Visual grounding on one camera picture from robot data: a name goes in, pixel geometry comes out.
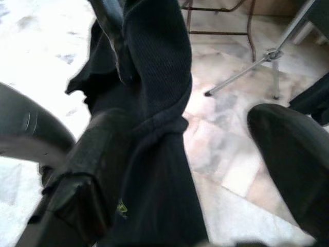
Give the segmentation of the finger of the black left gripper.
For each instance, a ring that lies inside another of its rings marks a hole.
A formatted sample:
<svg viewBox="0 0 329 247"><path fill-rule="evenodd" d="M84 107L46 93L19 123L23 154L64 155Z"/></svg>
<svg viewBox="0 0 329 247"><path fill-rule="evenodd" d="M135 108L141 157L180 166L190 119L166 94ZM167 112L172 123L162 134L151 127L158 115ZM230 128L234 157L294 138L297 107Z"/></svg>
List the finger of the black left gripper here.
<svg viewBox="0 0 329 247"><path fill-rule="evenodd" d="M123 35L123 11L126 1L89 1L103 32L115 54L115 63L120 80L131 85L134 82L134 63Z"/></svg>

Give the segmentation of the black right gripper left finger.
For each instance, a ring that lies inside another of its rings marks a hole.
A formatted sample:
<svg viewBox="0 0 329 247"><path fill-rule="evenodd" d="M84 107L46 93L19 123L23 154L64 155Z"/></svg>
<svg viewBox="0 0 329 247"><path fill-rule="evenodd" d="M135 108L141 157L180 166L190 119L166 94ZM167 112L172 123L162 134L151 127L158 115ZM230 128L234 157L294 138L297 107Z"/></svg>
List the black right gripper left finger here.
<svg viewBox="0 0 329 247"><path fill-rule="evenodd" d="M93 246L112 226L121 195L131 121L95 115L42 191L17 246Z"/></svg>

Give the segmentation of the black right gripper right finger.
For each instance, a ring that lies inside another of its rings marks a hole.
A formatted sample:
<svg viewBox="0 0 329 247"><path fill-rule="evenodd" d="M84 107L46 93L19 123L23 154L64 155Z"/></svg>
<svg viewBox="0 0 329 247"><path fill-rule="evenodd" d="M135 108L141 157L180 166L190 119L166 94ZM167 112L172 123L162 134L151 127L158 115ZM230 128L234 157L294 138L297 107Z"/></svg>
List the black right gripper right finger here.
<svg viewBox="0 0 329 247"><path fill-rule="evenodd" d="M328 246L328 132L310 117L278 104L255 105L250 135L299 227Z"/></svg>

